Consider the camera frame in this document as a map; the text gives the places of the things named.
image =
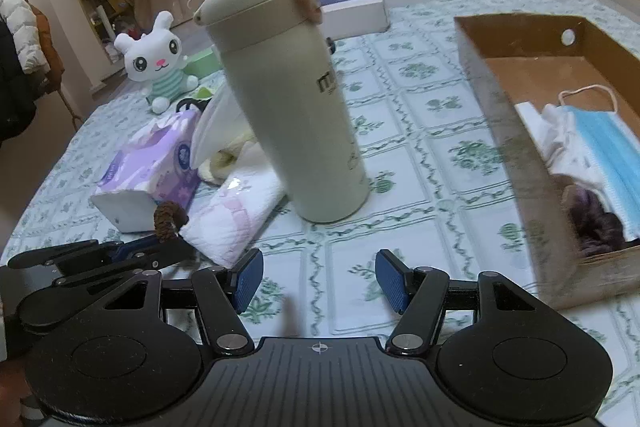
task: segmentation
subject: bottle body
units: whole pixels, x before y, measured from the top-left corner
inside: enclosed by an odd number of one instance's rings
[[[318,28],[303,22],[220,58],[300,216],[330,223],[360,208],[369,180]]]

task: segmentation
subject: ridged black surface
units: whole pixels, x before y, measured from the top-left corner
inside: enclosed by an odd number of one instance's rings
[[[422,362],[385,355],[372,337],[264,339],[248,357],[215,363],[189,399],[136,425],[497,427],[454,404]]]

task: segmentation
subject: black jacket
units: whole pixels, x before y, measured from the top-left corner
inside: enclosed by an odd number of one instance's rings
[[[14,36],[0,18],[0,142],[24,131],[35,114],[33,91],[20,66]]]

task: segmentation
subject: rabbit face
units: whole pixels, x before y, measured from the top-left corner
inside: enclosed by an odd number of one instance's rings
[[[134,40],[121,33],[113,43],[124,54],[127,74],[135,82],[155,80],[172,71],[180,60],[182,43],[169,28],[174,17],[167,11],[156,17],[149,35]]]

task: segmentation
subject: white water bottle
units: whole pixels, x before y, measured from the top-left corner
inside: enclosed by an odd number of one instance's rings
[[[369,194],[327,45],[300,0],[205,0],[194,15],[300,216],[330,223]]]

